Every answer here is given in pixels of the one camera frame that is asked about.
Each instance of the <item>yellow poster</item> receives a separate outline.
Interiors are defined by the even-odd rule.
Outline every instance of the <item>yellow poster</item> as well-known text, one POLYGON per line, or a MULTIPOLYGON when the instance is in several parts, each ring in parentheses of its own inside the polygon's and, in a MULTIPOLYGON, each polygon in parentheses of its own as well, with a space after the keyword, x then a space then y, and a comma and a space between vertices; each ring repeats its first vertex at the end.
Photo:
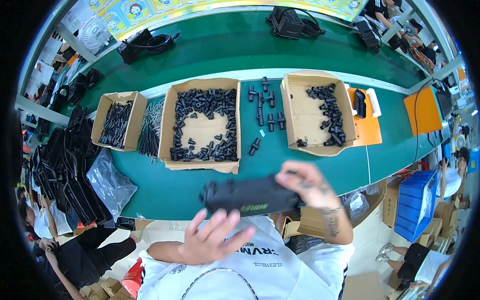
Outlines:
POLYGON ((140 30, 180 16, 231 6, 288 6, 353 21, 368 0, 88 0, 110 33, 125 40, 140 30))

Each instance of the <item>white sneaker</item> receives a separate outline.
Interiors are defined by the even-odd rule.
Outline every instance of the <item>white sneaker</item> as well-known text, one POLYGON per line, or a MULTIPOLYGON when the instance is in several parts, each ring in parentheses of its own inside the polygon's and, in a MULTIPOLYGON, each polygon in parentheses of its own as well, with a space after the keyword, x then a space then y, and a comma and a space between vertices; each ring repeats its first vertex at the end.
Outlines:
POLYGON ((395 247, 395 246, 392 243, 388 243, 380 249, 379 254, 390 253, 390 252, 392 252, 393 247, 395 247))
POLYGON ((388 255, 386 255, 386 254, 380 254, 380 255, 377 256, 377 258, 375 258, 376 261, 382 262, 382 263, 388 262, 389 259, 390 259, 390 257, 388 257, 388 255))

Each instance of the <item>black shorts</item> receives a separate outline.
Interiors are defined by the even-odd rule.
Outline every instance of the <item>black shorts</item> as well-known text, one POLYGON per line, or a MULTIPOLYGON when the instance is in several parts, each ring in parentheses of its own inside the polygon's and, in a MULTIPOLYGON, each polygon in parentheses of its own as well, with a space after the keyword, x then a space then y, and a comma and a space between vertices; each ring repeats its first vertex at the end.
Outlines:
POLYGON ((430 249, 418 243, 412 244, 405 255, 405 262, 398 271, 398 278, 415 281, 415 276, 430 249))

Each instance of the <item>blue plastic crate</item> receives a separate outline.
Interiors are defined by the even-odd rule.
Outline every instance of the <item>blue plastic crate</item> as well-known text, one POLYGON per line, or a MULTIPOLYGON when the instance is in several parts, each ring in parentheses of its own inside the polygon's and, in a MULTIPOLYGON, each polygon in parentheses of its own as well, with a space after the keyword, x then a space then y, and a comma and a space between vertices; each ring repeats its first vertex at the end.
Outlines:
POLYGON ((433 218, 436 183, 436 171, 418 171, 405 179, 398 188, 395 232, 410 242, 416 241, 433 218), (429 193, 432 199, 430 216, 419 220, 426 189, 430 189, 429 193))

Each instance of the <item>workbench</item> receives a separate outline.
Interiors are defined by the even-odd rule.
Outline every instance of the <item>workbench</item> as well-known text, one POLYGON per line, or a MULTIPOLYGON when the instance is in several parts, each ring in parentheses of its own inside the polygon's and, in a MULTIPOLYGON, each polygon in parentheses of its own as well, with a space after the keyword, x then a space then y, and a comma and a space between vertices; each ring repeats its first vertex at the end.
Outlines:
MULTIPOLYGON (((102 77, 98 84, 85 93, 82 107, 95 111, 104 93, 143 91, 161 84, 191 77, 232 70, 261 68, 306 68, 332 70, 366 76, 386 83, 408 88, 419 82, 418 66, 391 48, 384 46, 373 55, 350 29, 319 20, 326 29, 316 39, 302 37, 288 40, 273 36, 265 23, 267 12, 232 12, 189 19, 163 27, 159 32, 174 35, 180 30, 175 46, 161 55, 145 51, 131 65, 123 64, 116 51, 107 54, 93 66, 102 77)), ((427 155, 433 146, 426 134, 412 135, 407 111, 400 92, 375 87, 382 110, 379 117, 382 144, 345 149, 334 157, 312 156, 287 147, 286 131, 278 125, 274 132, 262 127, 261 137, 255 115, 256 103, 249 103, 246 91, 250 85, 260 90, 261 81, 245 81, 241 86, 240 123, 241 153, 238 175, 214 170, 169 170, 158 161, 138 152, 112 151, 114 165, 139 188, 122 211, 123 216, 158 220, 191 220, 202 208, 198 198, 209 180, 224 181, 263 177, 280 170, 287 159, 303 160, 318 165, 338 195, 377 182, 427 155), (260 150, 248 156, 256 137, 262 139, 260 150)), ((270 90, 276 95, 276 108, 264 105, 268 113, 283 111, 280 80, 270 81, 270 90)), ((351 84, 367 89, 370 86, 351 84)), ((160 96, 151 101, 161 101, 160 96)), ((72 107, 62 112, 71 114, 72 107)))

